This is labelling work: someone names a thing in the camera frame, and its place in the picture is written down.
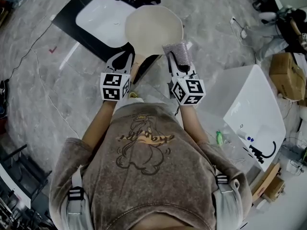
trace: gray t-shirt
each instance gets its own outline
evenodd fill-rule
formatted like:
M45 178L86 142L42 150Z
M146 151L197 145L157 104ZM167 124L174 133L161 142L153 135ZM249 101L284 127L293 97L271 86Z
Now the gray t-shirt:
M70 138L60 154L50 191L50 213L59 230L59 209L71 176L85 164L83 186L96 230L127 230L152 213L214 230L215 166L230 180L239 180L244 217L251 207L244 174L214 147L196 144L164 104L120 108L97 153L90 151L81 140Z

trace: white paddle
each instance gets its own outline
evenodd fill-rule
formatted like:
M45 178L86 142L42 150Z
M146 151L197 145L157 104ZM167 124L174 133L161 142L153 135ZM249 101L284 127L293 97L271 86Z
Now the white paddle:
M130 71L132 83L147 57L164 54L163 45L174 44L183 39L181 20L162 6L139 7L127 17L125 30L126 38L135 52Z

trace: hair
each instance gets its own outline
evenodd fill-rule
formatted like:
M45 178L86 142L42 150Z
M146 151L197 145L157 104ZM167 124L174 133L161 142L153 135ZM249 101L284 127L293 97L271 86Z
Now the hair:
M306 21L307 14L304 10L297 9L293 12L292 17L295 21Z

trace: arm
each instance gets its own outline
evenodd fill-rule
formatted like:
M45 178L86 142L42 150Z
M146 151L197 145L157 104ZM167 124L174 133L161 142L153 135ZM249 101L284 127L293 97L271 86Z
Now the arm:
M196 143L199 141L208 142L208 137L198 120L195 108L192 105L181 105L180 111L184 130L192 139Z
M88 144L92 150L109 128L116 103L113 101L105 101L87 128L82 141Z
M300 36L301 32L299 31L294 19L291 19L290 24L293 30L295 31L296 35Z

